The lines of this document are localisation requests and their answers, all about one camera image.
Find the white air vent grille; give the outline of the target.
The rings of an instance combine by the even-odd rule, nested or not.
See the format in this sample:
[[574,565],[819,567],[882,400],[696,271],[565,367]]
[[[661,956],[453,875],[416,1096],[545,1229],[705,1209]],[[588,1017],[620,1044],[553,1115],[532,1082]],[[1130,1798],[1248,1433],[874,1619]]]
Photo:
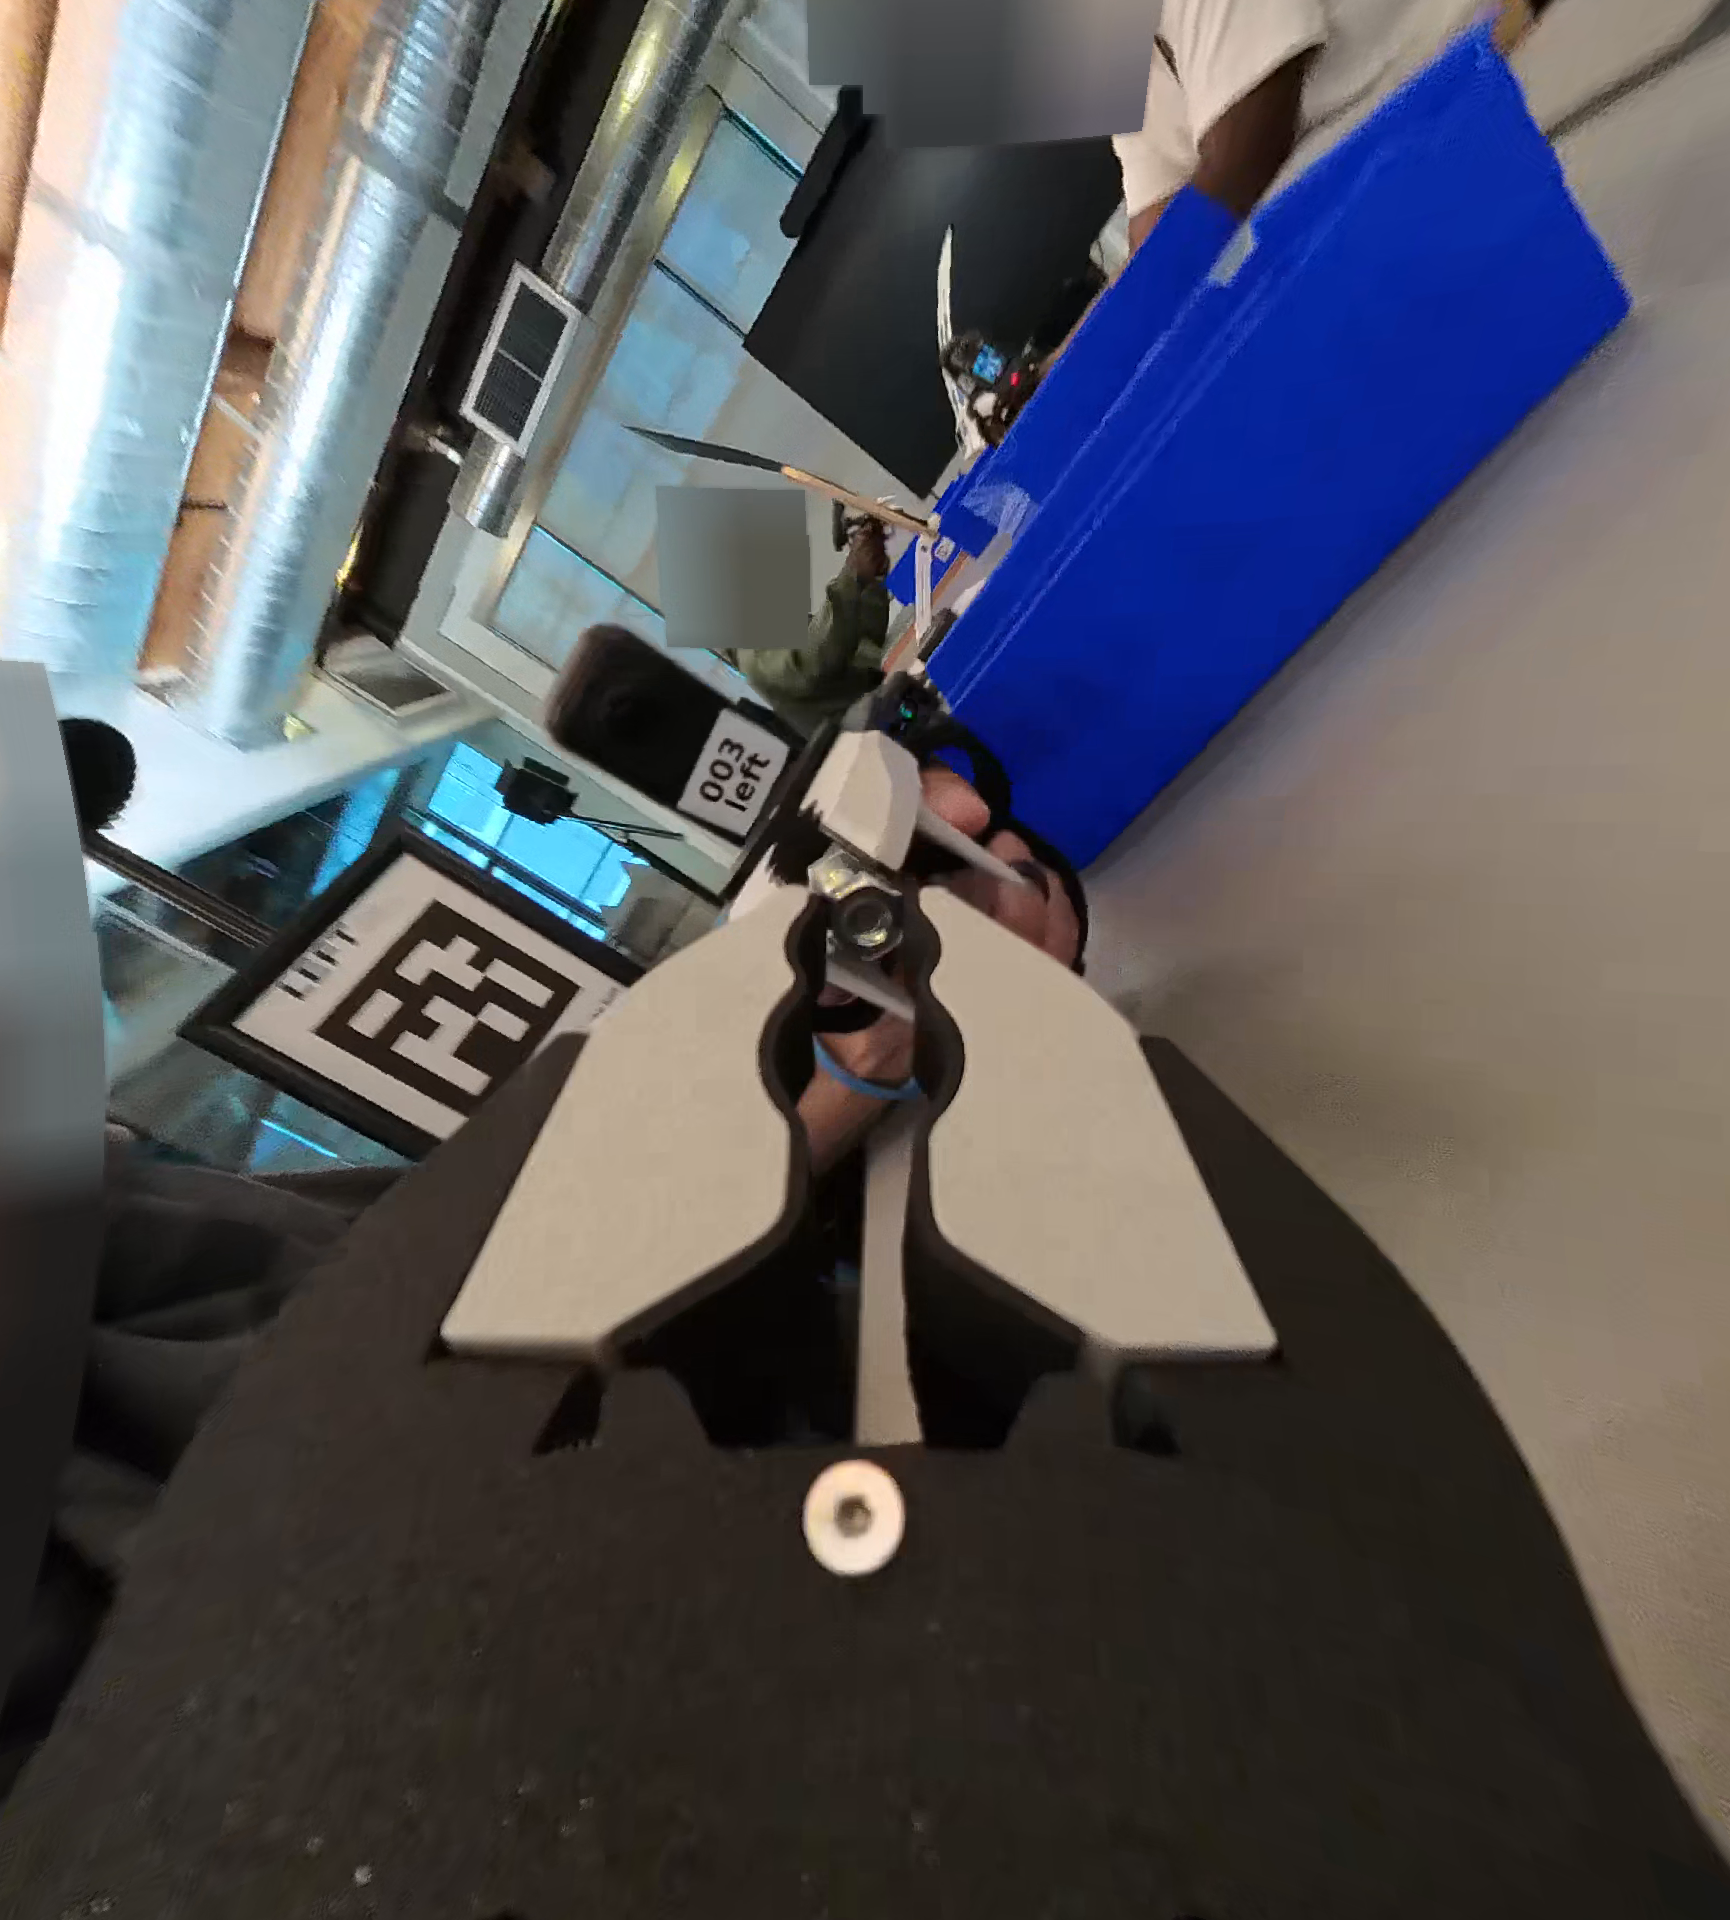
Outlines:
[[461,417],[524,455],[588,317],[542,274],[515,265],[461,400]]

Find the black display screen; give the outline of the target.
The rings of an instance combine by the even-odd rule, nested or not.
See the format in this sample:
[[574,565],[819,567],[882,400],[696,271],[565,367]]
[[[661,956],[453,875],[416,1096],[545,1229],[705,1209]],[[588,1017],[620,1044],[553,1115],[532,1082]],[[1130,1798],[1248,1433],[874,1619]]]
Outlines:
[[1109,138],[907,149],[876,117],[747,351],[909,492],[930,492],[957,448],[934,346],[946,228],[953,321],[1023,348],[1077,294],[1121,199]]

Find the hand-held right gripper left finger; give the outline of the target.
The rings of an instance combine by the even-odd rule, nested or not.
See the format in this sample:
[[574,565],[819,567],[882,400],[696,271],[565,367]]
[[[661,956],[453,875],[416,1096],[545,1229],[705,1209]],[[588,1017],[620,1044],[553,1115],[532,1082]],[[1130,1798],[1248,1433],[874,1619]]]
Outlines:
[[438,1158],[438,1392],[499,1448],[628,1386],[684,1436],[826,1435],[826,1284],[798,1250],[824,929],[805,892],[665,961]]

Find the grey desk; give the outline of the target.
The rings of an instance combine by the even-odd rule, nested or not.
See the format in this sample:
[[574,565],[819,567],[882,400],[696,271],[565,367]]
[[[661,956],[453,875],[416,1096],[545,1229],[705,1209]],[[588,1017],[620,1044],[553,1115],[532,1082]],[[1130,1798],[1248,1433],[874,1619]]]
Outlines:
[[1730,3],[1513,63],[1631,311],[1100,854],[1092,973],[1452,1333],[1730,1856]]

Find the black round disc stand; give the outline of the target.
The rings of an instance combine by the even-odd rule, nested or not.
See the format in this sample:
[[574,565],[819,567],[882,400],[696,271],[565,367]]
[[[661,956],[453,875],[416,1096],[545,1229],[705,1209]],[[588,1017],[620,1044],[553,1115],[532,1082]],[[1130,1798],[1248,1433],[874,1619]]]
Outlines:
[[137,755],[130,738],[105,719],[78,715],[62,717],[60,732],[86,857],[243,950],[266,946],[272,931],[264,923],[111,836],[111,827],[132,804],[137,780]]

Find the small silver air duct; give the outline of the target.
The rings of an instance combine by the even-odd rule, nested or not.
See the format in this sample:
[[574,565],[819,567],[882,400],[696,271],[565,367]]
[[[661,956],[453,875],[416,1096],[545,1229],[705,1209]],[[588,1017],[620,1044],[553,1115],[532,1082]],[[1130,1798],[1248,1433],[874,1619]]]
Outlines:
[[[686,113],[705,84],[711,49],[722,38],[732,13],[732,1],[645,5],[542,261],[534,267],[517,263],[542,274],[588,317],[565,371],[576,351],[588,344],[609,274],[644,203],[672,165]],[[476,532],[495,538],[509,534],[530,453],[542,438],[555,392],[524,455],[474,430],[453,509]]]

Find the black tripod stand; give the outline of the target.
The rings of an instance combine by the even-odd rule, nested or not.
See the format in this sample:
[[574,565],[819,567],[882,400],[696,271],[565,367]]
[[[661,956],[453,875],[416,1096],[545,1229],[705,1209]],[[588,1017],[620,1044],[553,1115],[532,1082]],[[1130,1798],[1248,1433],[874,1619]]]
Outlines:
[[592,905],[626,898],[628,877],[647,875],[692,898],[719,902],[719,884],[680,863],[684,832],[628,815],[607,794],[586,798],[561,765],[538,757],[505,761],[497,780],[503,821],[497,850]]

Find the person's left hand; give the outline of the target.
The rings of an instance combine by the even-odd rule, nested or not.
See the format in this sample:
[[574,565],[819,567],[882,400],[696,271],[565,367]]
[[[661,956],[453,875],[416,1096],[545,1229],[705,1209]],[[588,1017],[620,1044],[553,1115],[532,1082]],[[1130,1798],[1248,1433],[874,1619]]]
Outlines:
[[[953,857],[938,875],[926,877],[926,886],[946,886],[959,900],[1075,969],[1084,952],[1082,915],[1071,882],[1053,869],[1050,857],[1027,840],[1023,829],[1000,825],[996,807],[976,792],[975,782],[944,763],[928,763],[925,769],[925,804],[930,813],[973,838],[1013,875],[998,879],[984,867]],[[900,1082],[911,1075],[913,1019],[882,1013],[874,1025],[855,1032],[823,1034],[821,1040],[853,1073],[882,1082]]]

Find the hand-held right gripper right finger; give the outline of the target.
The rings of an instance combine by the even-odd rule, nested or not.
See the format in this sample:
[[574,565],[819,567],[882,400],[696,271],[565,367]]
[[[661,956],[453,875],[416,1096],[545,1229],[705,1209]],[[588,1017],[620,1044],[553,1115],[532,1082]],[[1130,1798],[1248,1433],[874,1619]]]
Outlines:
[[925,1435],[923,1259],[986,1284],[1103,1379],[1263,1360],[1279,1335],[1132,1025],[946,886],[911,907],[926,1100],[898,1121],[898,1444]]

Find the black framed marker poster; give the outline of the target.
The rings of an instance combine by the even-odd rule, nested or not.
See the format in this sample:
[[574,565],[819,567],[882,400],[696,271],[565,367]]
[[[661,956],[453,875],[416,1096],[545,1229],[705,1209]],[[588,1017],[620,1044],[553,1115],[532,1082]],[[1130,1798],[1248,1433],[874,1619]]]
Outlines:
[[416,1161],[644,965],[411,825],[182,1025],[182,1040]]

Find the large silver air duct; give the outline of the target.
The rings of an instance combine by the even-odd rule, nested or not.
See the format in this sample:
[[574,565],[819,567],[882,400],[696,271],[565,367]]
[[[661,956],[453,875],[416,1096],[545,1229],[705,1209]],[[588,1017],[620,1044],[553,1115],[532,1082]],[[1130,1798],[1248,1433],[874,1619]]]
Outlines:
[[134,673],[313,13],[57,7],[0,330],[0,659]]
[[447,3],[380,3],[361,49],[182,694],[182,711],[232,746],[282,732],[297,650],[320,627],[322,613],[303,611],[313,548],[336,515],[365,382],[445,178],[432,136],[447,132],[453,42]]

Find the black video bar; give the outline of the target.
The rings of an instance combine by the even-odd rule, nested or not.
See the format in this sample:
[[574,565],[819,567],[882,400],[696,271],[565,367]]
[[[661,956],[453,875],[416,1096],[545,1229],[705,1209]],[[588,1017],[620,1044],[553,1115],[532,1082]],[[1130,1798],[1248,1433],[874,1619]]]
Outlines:
[[869,113],[863,86],[838,88],[832,117],[782,209],[780,228],[788,240],[803,242],[809,228],[819,223],[824,205],[830,203],[830,196],[853,165],[859,146],[873,134],[874,124],[876,117]]

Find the blue wristband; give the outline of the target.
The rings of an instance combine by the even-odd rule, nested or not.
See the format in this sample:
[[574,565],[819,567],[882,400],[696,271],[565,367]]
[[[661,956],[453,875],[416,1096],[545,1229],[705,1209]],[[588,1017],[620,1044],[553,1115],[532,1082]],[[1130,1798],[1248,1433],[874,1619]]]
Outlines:
[[844,1086],[849,1092],[863,1098],[871,1098],[878,1104],[913,1102],[923,1098],[926,1090],[923,1082],[913,1075],[905,1077],[900,1082],[882,1082],[878,1079],[853,1073],[853,1069],[849,1069],[842,1059],[838,1059],[830,1052],[830,1046],[824,1040],[817,1040],[813,1044],[813,1061],[817,1061],[821,1073],[824,1077],[830,1077],[830,1081],[836,1082],[838,1086]]

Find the blue plastic bin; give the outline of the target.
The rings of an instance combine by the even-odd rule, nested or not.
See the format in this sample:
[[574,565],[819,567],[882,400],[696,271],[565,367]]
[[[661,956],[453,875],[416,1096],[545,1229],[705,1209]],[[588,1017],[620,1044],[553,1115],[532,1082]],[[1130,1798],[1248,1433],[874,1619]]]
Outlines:
[[928,671],[1105,852],[1625,321],[1488,24],[1238,228]]
[[1194,301],[1240,221],[1194,186],[1182,188],[1119,276],[1046,371],[1002,444],[961,476],[940,505],[948,557],[982,553],[1005,521],[1042,507],[1086,444]]

